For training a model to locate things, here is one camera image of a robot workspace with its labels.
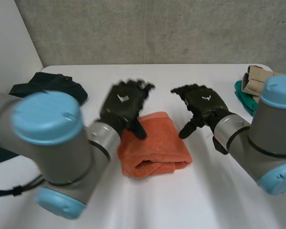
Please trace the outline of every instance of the concrete wall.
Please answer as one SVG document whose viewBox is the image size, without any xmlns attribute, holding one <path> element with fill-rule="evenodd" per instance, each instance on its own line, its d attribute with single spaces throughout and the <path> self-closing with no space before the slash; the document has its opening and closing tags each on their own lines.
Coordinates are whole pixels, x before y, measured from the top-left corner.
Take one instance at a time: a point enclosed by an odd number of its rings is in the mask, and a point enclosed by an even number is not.
<svg viewBox="0 0 286 229">
<path fill-rule="evenodd" d="M 44 66 L 262 63 L 286 73 L 286 0 L 16 0 Z"/>
</svg>

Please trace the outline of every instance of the robotic hand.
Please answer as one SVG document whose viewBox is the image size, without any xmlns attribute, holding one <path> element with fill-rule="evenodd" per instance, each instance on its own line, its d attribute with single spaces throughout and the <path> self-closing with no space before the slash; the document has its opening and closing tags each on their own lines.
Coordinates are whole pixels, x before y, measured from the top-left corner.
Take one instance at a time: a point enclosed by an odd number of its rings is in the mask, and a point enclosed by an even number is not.
<svg viewBox="0 0 286 229">
<path fill-rule="evenodd" d="M 153 88 L 153 84 L 142 80 L 137 82 L 129 80 L 127 83 L 120 82 L 113 85 L 101 108 L 99 122 L 125 127 L 139 139 L 145 139 L 146 132 L 139 123 L 138 116 L 149 91 Z"/>
<path fill-rule="evenodd" d="M 77 101 L 68 94 L 44 92 L 19 99 L 0 93 L 0 147 L 37 164 L 45 179 L 35 196 L 41 207 L 76 219 L 116 153 L 123 130 L 146 137 L 137 118 L 152 88 L 144 81 L 113 85 L 100 119 L 87 128 Z"/>
<path fill-rule="evenodd" d="M 183 87 L 171 90 L 171 93 L 176 93 L 185 102 L 187 110 L 194 115 L 192 119 L 180 131 L 181 139 L 187 138 L 197 127 L 209 125 L 209 117 L 214 115 L 214 112 L 224 114 L 232 114 L 228 112 L 228 107 L 221 97 L 211 88 L 206 86 L 198 86 L 197 84 L 185 85 Z"/>
<path fill-rule="evenodd" d="M 186 85 L 171 92 L 194 114 L 180 138 L 208 125 L 217 151 L 229 153 L 265 192 L 286 192 L 286 75 L 266 81 L 251 125 L 229 112 L 220 96 L 205 86 Z"/>
</svg>

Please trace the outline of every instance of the dark green cloth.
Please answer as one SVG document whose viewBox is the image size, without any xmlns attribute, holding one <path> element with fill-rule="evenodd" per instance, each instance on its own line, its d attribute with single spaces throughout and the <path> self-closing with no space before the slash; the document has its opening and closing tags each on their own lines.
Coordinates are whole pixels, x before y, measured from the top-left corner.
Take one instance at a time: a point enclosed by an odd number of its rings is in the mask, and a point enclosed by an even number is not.
<svg viewBox="0 0 286 229">
<path fill-rule="evenodd" d="M 254 116 L 257 110 L 257 102 L 253 99 L 252 95 L 242 92 L 241 80 L 235 83 L 235 90 L 235 95 L 244 106 L 244 109 L 248 111 L 251 116 Z"/>
</svg>

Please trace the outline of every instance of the white table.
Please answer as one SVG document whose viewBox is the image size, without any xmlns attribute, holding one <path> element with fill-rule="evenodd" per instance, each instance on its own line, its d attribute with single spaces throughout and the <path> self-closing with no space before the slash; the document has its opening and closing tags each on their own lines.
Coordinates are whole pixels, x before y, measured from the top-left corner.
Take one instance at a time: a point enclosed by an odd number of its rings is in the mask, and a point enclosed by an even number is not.
<svg viewBox="0 0 286 229">
<path fill-rule="evenodd" d="M 98 117 L 111 87 L 120 79 L 142 78 L 156 85 L 142 115 L 166 111 L 180 130 L 190 120 L 170 89 L 189 83 L 216 90 L 230 111 L 252 117 L 234 95 L 234 83 L 248 64 L 50 66 L 47 73 L 72 76 L 89 94 L 85 124 Z M 286 229 L 286 193 L 270 196 L 232 159 L 214 149 L 208 127 L 185 141 L 193 163 L 173 174 L 132 179 L 122 175 L 116 157 L 97 186 L 87 209 L 75 221 L 57 217 L 34 203 L 36 191 L 0 198 L 0 229 Z M 0 188 L 25 183 L 39 172 L 24 157 L 0 164 Z"/>
</svg>

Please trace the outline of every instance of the light blue cap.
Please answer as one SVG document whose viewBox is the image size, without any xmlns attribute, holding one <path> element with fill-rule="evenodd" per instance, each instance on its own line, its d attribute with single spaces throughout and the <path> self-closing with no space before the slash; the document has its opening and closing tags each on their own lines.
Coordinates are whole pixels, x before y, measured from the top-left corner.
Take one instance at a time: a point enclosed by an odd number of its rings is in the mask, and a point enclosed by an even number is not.
<svg viewBox="0 0 286 229">
<path fill-rule="evenodd" d="M 14 108 L 13 129 L 24 141 L 53 146 L 75 137 L 83 127 L 77 100 L 62 92 L 35 93 Z"/>
<path fill-rule="evenodd" d="M 269 106 L 286 109 L 286 75 L 268 78 L 261 100 Z"/>
<path fill-rule="evenodd" d="M 277 195 L 286 192 L 286 164 L 264 174 L 257 184 L 267 193 Z"/>
<path fill-rule="evenodd" d="M 65 194 L 41 187 L 34 198 L 42 208 L 66 219 L 77 219 L 86 205 Z"/>
</svg>

